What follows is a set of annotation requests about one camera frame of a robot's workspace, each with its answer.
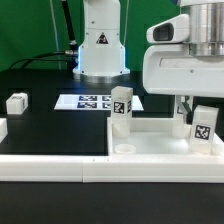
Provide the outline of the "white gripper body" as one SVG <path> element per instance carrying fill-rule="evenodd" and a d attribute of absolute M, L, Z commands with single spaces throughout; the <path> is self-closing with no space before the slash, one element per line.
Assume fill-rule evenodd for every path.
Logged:
<path fill-rule="evenodd" d="M 184 44 L 151 46 L 143 86 L 151 94 L 224 98 L 224 56 L 190 56 Z"/>

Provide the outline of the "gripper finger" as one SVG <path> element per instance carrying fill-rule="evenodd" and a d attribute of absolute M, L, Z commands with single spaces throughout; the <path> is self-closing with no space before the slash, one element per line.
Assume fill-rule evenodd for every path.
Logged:
<path fill-rule="evenodd" d="M 188 115 L 192 112 L 193 97 L 178 95 L 175 99 L 177 105 L 177 113 L 183 117 L 183 122 L 187 122 Z"/>

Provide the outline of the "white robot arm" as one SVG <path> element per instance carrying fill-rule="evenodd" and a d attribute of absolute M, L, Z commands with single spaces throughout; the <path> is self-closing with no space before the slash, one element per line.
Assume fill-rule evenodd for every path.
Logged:
<path fill-rule="evenodd" d="M 130 72 L 119 0 L 83 0 L 85 37 L 75 77 L 110 82 Z M 151 94 L 224 98 L 224 0 L 175 0 L 180 14 L 150 27 L 142 81 Z"/>

